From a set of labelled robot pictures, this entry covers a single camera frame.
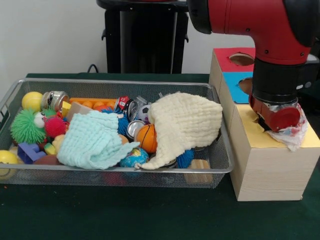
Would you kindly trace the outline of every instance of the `yellow box top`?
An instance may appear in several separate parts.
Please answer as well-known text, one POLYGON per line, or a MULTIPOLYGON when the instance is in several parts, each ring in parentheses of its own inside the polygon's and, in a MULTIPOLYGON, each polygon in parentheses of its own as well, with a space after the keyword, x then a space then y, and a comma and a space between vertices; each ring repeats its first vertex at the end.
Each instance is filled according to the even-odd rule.
MULTIPOLYGON (((252 148, 286 148, 286 145, 274 140, 255 122, 258 116, 248 104, 238 104, 236 108, 252 148)), ((301 148, 320 148, 320 139, 309 123, 301 148)))

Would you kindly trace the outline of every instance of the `orange basketball ball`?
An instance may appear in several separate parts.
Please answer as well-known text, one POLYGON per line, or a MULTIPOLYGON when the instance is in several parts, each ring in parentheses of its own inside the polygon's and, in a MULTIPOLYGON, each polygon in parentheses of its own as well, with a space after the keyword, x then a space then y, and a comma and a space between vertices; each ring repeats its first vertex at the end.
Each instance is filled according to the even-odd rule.
POLYGON ((94 110, 102 112, 103 109, 106 109, 107 106, 106 105, 101 105, 101 106, 97 106, 96 108, 94 108, 94 110))
POLYGON ((92 109, 92 106, 93 106, 92 102, 90 102, 90 101, 84 101, 84 102, 82 103, 82 105, 83 105, 83 106, 86 106, 86 107, 88 107, 88 108, 91 108, 91 109, 92 109))
POLYGON ((139 147, 144 149, 148 154, 154 154, 158 146, 155 125, 148 124, 140 128, 134 141, 140 142, 139 147))
POLYGON ((94 105, 93 105, 93 109, 96 110, 97 107, 103 106, 104 103, 102 101, 97 101, 94 105))

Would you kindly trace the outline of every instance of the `orange egg carton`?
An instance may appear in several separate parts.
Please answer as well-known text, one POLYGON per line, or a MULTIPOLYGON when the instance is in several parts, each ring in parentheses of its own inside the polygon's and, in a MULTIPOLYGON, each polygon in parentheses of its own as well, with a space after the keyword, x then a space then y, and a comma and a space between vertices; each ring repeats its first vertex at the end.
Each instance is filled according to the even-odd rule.
POLYGON ((70 98, 70 103, 77 102, 81 105, 85 105, 91 109, 94 108, 94 106, 110 106, 114 108, 116 104, 117 99, 115 98, 81 98, 81 97, 72 97, 70 98))

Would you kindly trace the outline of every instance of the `green spiky ball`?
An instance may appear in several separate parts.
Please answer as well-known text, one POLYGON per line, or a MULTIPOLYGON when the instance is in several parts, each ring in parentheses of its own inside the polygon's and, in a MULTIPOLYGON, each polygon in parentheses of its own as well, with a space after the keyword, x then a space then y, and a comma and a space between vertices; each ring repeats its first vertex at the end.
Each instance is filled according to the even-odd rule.
POLYGON ((22 110, 13 120, 11 136, 18 143, 40 144, 46 138, 44 128, 38 128, 34 123, 33 110, 22 110))
POLYGON ((56 111, 53 110, 53 109, 51 109, 51 108, 42 110, 42 113, 43 113, 47 118, 52 117, 52 116, 55 116, 55 115, 57 114, 56 111))

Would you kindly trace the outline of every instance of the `white wall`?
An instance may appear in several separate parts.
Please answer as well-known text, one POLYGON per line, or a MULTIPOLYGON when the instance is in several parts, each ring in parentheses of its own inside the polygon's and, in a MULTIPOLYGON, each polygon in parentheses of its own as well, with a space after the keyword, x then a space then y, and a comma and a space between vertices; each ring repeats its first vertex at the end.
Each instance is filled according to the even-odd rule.
MULTIPOLYGON (((0 0, 0 99, 28 73, 107 70, 104 9, 95 0, 0 0)), ((197 32, 188 26, 183 73, 209 73, 213 47, 253 46, 248 37, 197 32)))
POLYGON ((212 33, 203 34, 195 30, 190 19, 188 23, 189 43, 184 45, 182 73, 208 74, 213 48, 254 47, 248 36, 212 33))

